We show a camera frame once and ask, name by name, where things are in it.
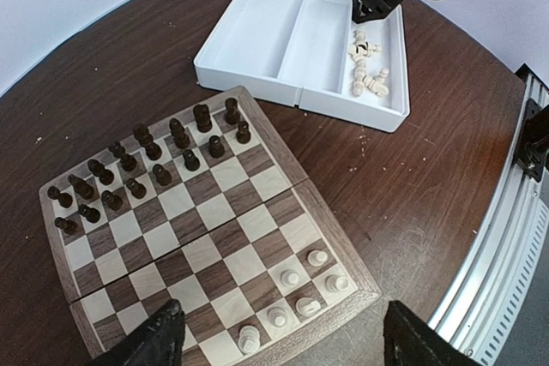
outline wooden chessboard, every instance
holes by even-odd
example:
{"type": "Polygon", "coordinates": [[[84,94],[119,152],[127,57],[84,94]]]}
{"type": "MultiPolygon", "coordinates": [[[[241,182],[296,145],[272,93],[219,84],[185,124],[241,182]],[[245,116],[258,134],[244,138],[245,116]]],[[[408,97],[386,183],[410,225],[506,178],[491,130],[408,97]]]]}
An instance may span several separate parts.
{"type": "Polygon", "coordinates": [[[212,113],[213,128],[200,133],[192,109],[174,116],[191,137],[200,159],[188,171],[182,150],[173,143],[169,117],[149,128],[162,149],[156,161],[147,158],[133,137],[122,141],[138,160],[125,172],[110,152],[97,159],[114,173],[103,186],[87,169],[87,161],[44,185],[39,192],[45,227],[65,295],[92,357],[111,349],[165,301],[176,298],[185,312],[184,360],[195,366],[229,364],[276,365],[332,333],[379,297],[379,289],[350,244],[335,216],[298,161],[276,133],[255,100],[242,88],[203,102],[212,113]],[[227,124],[225,100],[238,101],[250,124],[249,143],[236,140],[227,124]],[[226,148],[222,158],[209,155],[208,139],[218,135],[226,148]],[[160,186],[152,173],[162,164],[172,182],[160,186]],[[75,174],[94,187],[89,200],[76,195],[67,182],[75,174]],[[124,186],[133,177],[147,194],[136,199],[124,186]],[[63,209],[50,200],[55,185],[76,200],[63,209]],[[120,195],[116,212],[100,193],[120,195]],[[90,224],[77,213],[86,204],[100,211],[90,224]],[[79,229],[66,235],[53,224],[56,217],[73,219],[79,229]],[[313,267],[307,256],[325,251],[329,259],[313,267]],[[281,274],[293,270],[299,283],[286,287],[281,274]],[[333,293],[325,285],[332,274],[347,276],[349,287],[333,293]],[[322,308],[303,317],[295,304],[313,297],[322,308]],[[283,308],[289,322],[274,327],[267,319],[273,307],[283,308]],[[244,355],[238,332],[251,325],[260,331],[261,348],[244,355]]]}

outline wooden table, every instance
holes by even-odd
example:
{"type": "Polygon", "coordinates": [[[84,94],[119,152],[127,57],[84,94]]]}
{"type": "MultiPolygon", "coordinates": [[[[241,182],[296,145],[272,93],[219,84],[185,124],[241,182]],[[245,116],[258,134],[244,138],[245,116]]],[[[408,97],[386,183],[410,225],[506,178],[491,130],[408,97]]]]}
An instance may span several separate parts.
{"type": "MultiPolygon", "coordinates": [[[[0,364],[88,359],[38,189],[135,123],[212,95],[197,86],[192,59],[230,1],[134,0],[0,99],[0,364]]],[[[424,4],[403,6],[412,114],[394,134],[261,103],[384,293],[290,364],[381,364],[390,299],[427,319],[474,240],[509,149],[523,84],[424,4]]]]}

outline dark chess piece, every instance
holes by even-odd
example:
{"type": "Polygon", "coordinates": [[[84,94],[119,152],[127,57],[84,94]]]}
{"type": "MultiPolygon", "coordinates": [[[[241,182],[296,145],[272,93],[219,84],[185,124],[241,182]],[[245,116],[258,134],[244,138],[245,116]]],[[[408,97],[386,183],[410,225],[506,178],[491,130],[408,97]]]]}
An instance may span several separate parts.
{"type": "Polygon", "coordinates": [[[251,139],[250,125],[245,120],[238,122],[237,141],[245,145],[251,139]]]}
{"type": "Polygon", "coordinates": [[[126,187],[136,199],[142,199],[147,194],[147,188],[137,182],[133,177],[128,179],[126,182],[126,187]]]}
{"type": "Polygon", "coordinates": [[[116,159],[120,159],[120,165],[125,171],[133,171],[137,167],[137,160],[131,154],[126,153],[126,149],[120,144],[119,141],[115,141],[109,147],[109,152],[112,153],[116,159]]]}
{"type": "Polygon", "coordinates": [[[114,180],[114,173],[106,169],[105,165],[98,160],[90,159],[87,162],[87,168],[100,180],[101,184],[104,184],[105,186],[108,186],[114,180]]]}
{"type": "Polygon", "coordinates": [[[68,193],[61,193],[55,186],[50,186],[48,188],[48,197],[53,201],[58,201],[59,206],[64,207],[65,209],[72,205],[72,196],[68,193]]]}
{"type": "Polygon", "coordinates": [[[175,146],[179,147],[180,149],[186,149],[190,144],[190,138],[185,133],[185,128],[177,120],[176,118],[173,118],[170,120],[170,131],[172,132],[173,142],[175,143],[175,146]]]}
{"type": "Polygon", "coordinates": [[[188,171],[196,171],[200,167],[200,159],[195,156],[192,150],[185,150],[183,152],[183,159],[185,161],[185,167],[188,171]]]}
{"type": "Polygon", "coordinates": [[[212,129],[212,118],[209,115],[208,105],[196,105],[192,108],[195,115],[196,128],[201,133],[209,132],[212,129]]]}
{"type": "Polygon", "coordinates": [[[101,194],[101,200],[111,210],[118,210],[120,207],[122,207],[122,204],[124,203],[119,195],[112,193],[110,190],[106,190],[101,194]]]}
{"type": "Polygon", "coordinates": [[[83,199],[91,199],[94,197],[94,187],[88,184],[84,179],[80,179],[75,175],[69,175],[67,178],[70,185],[75,188],[75,192],[83,199]]]}
{"type": "Polygon", "coordinates": [[[172,182],[172,175],[163,165],[154,165],[153,173],[160,186],[167,186],[172,182]]]}
{"type": "Polygon", "coordinates": [[[53,224],[64,231],[67,235],[74,235],[76,233],[76,229],[78,229],[78,225],[74,220],[55,218],[53,224]]]}
{"type": "Polygon", "coordinates": [[[235,98],[225,100],[225,121],[228,124],[237,124],[240,122],[240,113],[238,112],[238,101],[235,98]]]}
{"type": "Polygon", "coordinates": [[[208,150],[212,158],[215,159],[218,159],[225,154],[225,148],[223,147],[223,143],[221,143],[221,138],[219,136],[212,136],[209,138],[208,150]]]}
{"type": "Polygon", "coordinates": [[[101,213],[94,207],[89,207],[86,205],[80,205],[78,207],[78,213],[86,218],[89,223],[97,223],[101,219],[101,213]]]}

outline chessboard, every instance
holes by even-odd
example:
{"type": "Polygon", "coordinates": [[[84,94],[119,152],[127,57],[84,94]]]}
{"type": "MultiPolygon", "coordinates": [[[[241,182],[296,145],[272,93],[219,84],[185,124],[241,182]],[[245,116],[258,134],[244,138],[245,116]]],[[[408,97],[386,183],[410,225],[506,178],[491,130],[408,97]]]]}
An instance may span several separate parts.
{"type": "Polygon", "coordinates": [[[281,364],[379,297],[249,93],[237,87],[202,104],[208,130],[196,106],[183,110],[120,141],[133,168],[106,149],[40,189],[59,278],[92,357],[175,298],[185,364],[281,364]],[[238,102],[237,122],[228,99],[238,102]],[[94,173],[90,160],[100,164],[94,173]]]}

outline white tray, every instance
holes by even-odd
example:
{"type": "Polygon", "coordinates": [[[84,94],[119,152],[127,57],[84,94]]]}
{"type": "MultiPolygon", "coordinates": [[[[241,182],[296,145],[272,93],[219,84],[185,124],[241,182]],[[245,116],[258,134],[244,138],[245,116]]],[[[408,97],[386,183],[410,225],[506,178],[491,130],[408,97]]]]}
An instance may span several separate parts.
{"type": "Polygon", "coordinates": [[[232,0],[195,58],[203,87],[245,86],[258,98],[394,132],[410,113],[402,11],[355,25],[352,0],[232,0]],[[383,51],[368,73],[387,67],[390,94],[351,94],[354,30],[383,51]]]}

